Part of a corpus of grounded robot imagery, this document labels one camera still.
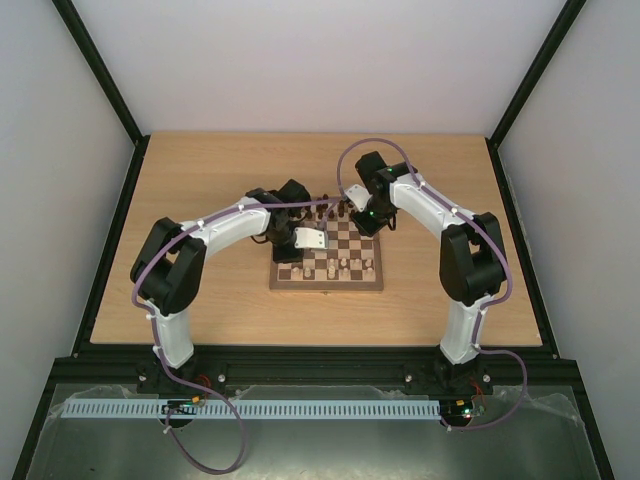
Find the white chess piece nine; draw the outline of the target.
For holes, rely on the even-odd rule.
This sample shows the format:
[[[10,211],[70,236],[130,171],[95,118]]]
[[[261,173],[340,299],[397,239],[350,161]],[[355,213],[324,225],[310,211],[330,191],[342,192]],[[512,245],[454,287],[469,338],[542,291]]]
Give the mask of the white chess piece nine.
[[[291,270],[291,279],[293,281],[300,281],[302,279],[301,270],[298,267],[293,267]]]

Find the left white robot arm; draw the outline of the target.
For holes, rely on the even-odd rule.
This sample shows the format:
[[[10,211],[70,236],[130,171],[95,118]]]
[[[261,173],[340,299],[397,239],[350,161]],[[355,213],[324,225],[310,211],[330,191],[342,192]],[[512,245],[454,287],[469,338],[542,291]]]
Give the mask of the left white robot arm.
[[[278,190],[257,188],[208,217],[177,223],[164,217],[153,225],[130,272],[132,300],[152,322],[154,353],[174,369],[193,355],[188,307],[198,294],[205,262],[245,238],[262,236],[277,263],[297,262],[292,220],[311,201],[291,179]]]

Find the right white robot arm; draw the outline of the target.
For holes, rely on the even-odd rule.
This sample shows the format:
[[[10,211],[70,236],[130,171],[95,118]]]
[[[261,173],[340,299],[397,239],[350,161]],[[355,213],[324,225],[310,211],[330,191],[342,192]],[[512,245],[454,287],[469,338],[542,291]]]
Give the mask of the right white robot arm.
[[[479,353],[486,311],[501,285],[511,282],[499,221],[460,207],[412,167],[389,166],[376,151],[363,155],[355,169],[364,184],[350,187],[346,196],[356,207],[350,217],[361,235],[395,229],[402,210],[439,240],[439,279],[451,303],[440,341],[447,360],[436,367],[436,379],[443,389],[458,391],[471,379],[467,362]]]

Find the wooden chess board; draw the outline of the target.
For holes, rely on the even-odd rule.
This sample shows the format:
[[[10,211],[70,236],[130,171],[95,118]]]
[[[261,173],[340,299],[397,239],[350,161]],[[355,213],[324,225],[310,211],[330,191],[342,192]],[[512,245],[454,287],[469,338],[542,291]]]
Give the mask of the wooden chess board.
[[[363,237],[359,234],[356,226],[350,219],[352,210],[343,218],[335,220],[323,219],[321,222],[303,221],[300,219],[301,211],[292,216],[294,224],[299,227],[318,228],[323,227],[328,234],[328,248],[326,250],[306,250],[301,262],[289,264],[271,264],[269,287],[272,290],[290,291],[319,291],[319,292],[380,292],[384,288],[383,263],[381,259],[381,248],[378,236]],[[340,278],[342,269],[340,260],[347,258],[350,279],[348,281]],[[374,281],[365,281],[363,271],[365,260],[373,260],[372,269],[375,272]],[[354,259],[361,260],[361,269],[351,268]],[[329,266],[336,269],[336,277],[330,280],[327,277]],[[302,273],[300,281],[291,279],[291,270],[298,267]],[[304,278],[304,269],[310,268],[312,276]]]

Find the metal front tray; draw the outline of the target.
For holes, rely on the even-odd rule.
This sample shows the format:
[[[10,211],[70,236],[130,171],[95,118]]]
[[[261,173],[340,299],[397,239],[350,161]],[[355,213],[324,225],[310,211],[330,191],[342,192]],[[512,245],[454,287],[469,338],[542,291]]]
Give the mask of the metal front tray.
[[[497,387],[429,420],[69,419],[72,399],[164,399],[122,385],[59,386],[28,479],[596,479],[569,388]],[[373,387],[260,387],[237,400],[431,400]]]

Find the right black frame post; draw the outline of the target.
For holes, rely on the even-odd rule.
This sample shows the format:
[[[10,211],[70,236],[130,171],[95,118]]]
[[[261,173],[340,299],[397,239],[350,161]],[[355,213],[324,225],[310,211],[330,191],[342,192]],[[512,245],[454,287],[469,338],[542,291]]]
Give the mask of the right black frame post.
[[[509,131],[586,3],[586,0],[568,0],[564,3],[507,108],[502,114],[496,128],[492,135],[487,138],[488,146],[491,149],[497,150],[506,139]]]

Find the black frame post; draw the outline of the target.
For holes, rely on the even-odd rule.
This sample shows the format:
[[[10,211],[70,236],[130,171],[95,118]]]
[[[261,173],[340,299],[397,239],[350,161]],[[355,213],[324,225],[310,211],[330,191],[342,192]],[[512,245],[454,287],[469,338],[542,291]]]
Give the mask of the black frame post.
[[[497,150],[506,139],[509,131],[586,3],[586,0],[568,0],[564,3],[507,108],[502,114],[496,128],[492,135],[487,138],[488,146],[491,149]]]
[[[138,147],[146,137],[137,125],[76,6],[71,0],[52,0],[52,3],[127,136]]]

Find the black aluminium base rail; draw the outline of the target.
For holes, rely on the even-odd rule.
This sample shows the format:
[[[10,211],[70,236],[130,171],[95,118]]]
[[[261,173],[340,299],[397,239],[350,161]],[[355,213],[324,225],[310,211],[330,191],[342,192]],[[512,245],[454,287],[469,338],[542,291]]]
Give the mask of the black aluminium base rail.
[[[215,347],[198,346],[192,359],[163,371],[143,345],[91,347],[54,361],[47,385],[126,384],[167,396],[183,381],[227,395],[254,385],[374,386],[413,395],[466,395],[498,385],[584,388],[578,366],[545,347],[492,351],[464,366],[449,367],[435,347]]]

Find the left black frame post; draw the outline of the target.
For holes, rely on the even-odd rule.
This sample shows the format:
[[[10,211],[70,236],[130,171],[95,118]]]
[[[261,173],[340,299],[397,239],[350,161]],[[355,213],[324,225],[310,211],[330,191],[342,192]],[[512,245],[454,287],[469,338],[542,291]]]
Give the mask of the left black frame post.
[[[71,0],[52,0],[52,3],[127,136],[138,147],[146,137],[137,125],[76,6]]]

